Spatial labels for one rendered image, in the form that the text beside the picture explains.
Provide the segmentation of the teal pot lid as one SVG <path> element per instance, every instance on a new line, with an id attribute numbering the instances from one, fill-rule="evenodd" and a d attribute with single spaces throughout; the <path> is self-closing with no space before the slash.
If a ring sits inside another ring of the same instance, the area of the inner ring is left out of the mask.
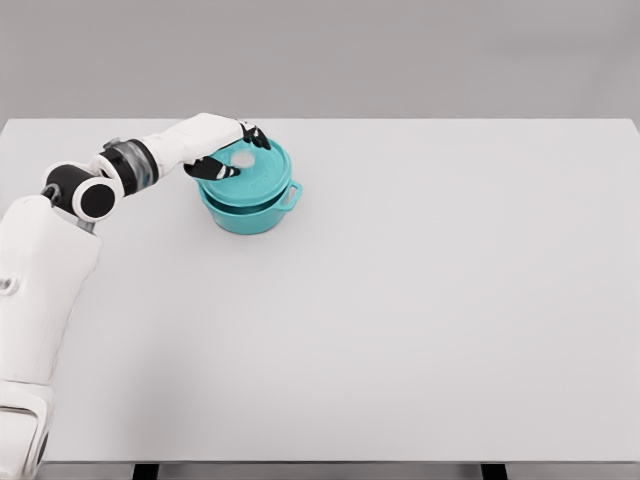
<path id="1" fill-rule="evenodd" d="M 205 192 L 216 201 L 234 206 L 249 207 L 263 204 L 278 196 L 291 180 L 291 161 L 287 152 L 274 139 L 271 149 L 258 148 L 239 140 L 213 153 L 212 157 L 226 166 L 241 171 L 235 177 L 219 181 L 196 179 Z M 251 166 L 237 166 L 234 157 L 243 151 L 253 155 Z"/>

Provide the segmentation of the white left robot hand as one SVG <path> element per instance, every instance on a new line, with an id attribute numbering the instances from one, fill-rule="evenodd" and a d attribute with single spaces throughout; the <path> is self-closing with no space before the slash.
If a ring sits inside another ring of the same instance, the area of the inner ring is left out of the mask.
<path id="1" fill-rule="evenodd" d="M 183 147 L 179 163 L 189 176 L 196 179 L 220 181 L 239 176 L 237 167 L 228 166 L 215 159 L 213 154 L 240 140 L 257 148 L 271 149 L 264 132 L 254 124 L 200 113 L 172 128 Z"/>

